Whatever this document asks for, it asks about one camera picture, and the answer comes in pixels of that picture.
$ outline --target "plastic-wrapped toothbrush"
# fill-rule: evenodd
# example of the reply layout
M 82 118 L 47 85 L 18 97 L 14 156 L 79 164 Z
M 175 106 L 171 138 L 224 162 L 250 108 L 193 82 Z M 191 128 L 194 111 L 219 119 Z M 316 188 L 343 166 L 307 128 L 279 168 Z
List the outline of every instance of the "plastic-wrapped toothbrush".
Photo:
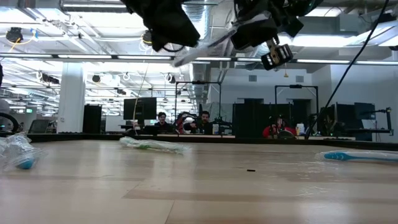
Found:
M 398 162 L 398 153 L 386 151 L 330 151 L 320 152 L 315 156 L 319 160 L 337 160 L 352 162 Z

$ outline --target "red jacket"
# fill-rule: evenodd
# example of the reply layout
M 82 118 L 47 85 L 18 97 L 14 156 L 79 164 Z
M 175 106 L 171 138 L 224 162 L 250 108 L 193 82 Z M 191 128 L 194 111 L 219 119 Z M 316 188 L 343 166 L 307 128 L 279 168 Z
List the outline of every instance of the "red jacket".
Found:
M 263 136 L 264 138 L 268 138 L 268 136 L 269 136 L 269 130 L 270 130 L 270 127 L 269 127 L 269 126 L 266 127 L 266 128 L 263 130 L 262 136 Z M 292 134 L 296 135 L 296 130 L 293 129 L 293 128 L 285 127 L 285 130 L 286 130 L 286 131 L 290 131 Z

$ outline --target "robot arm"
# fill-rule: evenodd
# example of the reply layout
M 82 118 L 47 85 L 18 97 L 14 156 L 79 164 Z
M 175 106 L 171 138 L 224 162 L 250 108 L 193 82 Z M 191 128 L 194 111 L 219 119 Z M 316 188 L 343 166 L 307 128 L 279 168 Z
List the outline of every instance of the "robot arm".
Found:
M 121 0 L 130 13 L 144 20 L 155 51 L 168 43 L 195 47 L 200 35 L 182 10 L 184 0 Z M 264 68 L 273 69 L 293 59 L 288 45 L 279 46 L 277 34 L 286 32 L 294 37 L 303 24 L 297 19 L 315 9 L 323 0 L 234 0 L 235 25 L 231 37 L 238 50 L 264 42 L 270 52 L 261 57 Z M 262 15 L 263 19 L 254 18 Z

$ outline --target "speaker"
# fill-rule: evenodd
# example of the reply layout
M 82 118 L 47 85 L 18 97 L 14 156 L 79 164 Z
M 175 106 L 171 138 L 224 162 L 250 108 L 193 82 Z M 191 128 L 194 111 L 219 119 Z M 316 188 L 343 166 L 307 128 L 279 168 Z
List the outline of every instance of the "speaker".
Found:
M 83 117 L 83 133 L 101 133 L 102 106 L 86 105 Z

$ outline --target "computer monitor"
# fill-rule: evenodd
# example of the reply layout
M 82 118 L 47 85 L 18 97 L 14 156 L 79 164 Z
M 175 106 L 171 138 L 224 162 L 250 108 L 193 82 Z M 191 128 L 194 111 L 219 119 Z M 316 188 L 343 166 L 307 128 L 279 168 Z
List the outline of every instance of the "computer monitor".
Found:
M 136 100 L 137 99 L 124 100 L 123 119 L 125 120 L 133 119 Z M 139 121 L 140 120 L 143 121 L 146 119 L 156 119 L 157 116 L 156 104 L 157 104 L 156 97 L 138 98 L 135 119 Z
M 356 118 L 355 105 L 337 104 L 337 121 L 345 124 L 345 129 L 363 128 L 362 121 Z
M 376 114 L 372 113 L 376 108 L 372 103 L 355 103 L 356 119 L 376 119 Z
M 36 119 L 30 125 L 29 134 L 45 134 L 49 127 L 49 120 L 47 119 Z

